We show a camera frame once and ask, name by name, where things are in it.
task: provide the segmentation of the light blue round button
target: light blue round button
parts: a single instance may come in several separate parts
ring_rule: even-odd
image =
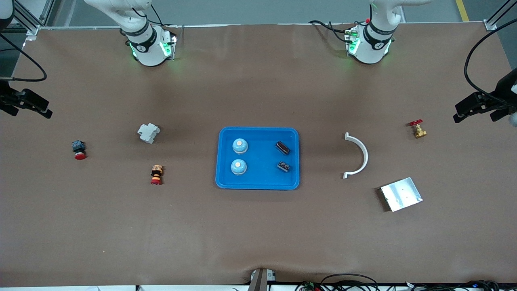
[[[234,152],[238,154],[244,154],[248,150],[248,142],[238,138],[234,140],[232,148]]]
[[[231,170],[232,173],[235,175],[242,175],[244,172],[246,172],[246,169],[248,166],[246,166],[246,162],[244,162],[241,159],[236,159],[232,162]]]

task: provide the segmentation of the table surface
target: table surface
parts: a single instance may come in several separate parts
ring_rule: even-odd
[[[259,267],[281,281],[517,281],[515,129],[487,114],[452,119],[473,92],[463,64],[482,23],[400,25],[376,65],[348,58],[321,27],[177,32],[177,59],[158,67],[135,62],[117,30],[40,31],[27,43],[49,77],[13,86],[54,115],[0,117],[1,286],[235,284]],[[486,90],[509,70],[497,36],[470,66]],[[16,76],[38,74],[20,60]],[[416,119],[424,138],[406,126]],[[136,133],[149,122],[161,128],[153,144]],[[299,188],[218,188],[226,126],[297,129]],[[344,132],[370,155],[346,180],[362,153]],[[386,211],[376,189],[406,177],[423,202]]]

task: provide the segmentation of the silver square plate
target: silver square plate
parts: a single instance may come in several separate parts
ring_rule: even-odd
[[[422,202],[422,197],[411,177],[383,186],[381,192],[392,211]]]

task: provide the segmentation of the blue tray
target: blue tray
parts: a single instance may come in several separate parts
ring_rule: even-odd
[[[248,142],[248,150],[237,154],[232,143],[237,138]],[[283,142],[291,152],[282,154],[276,147]],[[285,127],[225,127],[219,133],[216,184],[224,189],[294,190],[300,184],[298,132]],[[246,162],[248,169],[235,175],[230,165],[235,159]],[[289,172],[277,167],[280,161],[291,166]]]

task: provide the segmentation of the small black connector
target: small black connector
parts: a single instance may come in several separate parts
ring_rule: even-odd
[[[276,144],[277,149],[283,153],[284,155],[288,155],[290,153],[290,149],[284,145],[281,141],[278,141]]]
[[[286,164],[286,163],[284,163],[284,162],[279,162],[279,163],[278,163],[278,165],[277,165],[277,167],[278,167],[279,169],[281,169],[282,171],[284,171],[284,172],[289,172],[289,169],[291,168],[291,166],[290,166],[290,165],[288,165],[288,164]]]

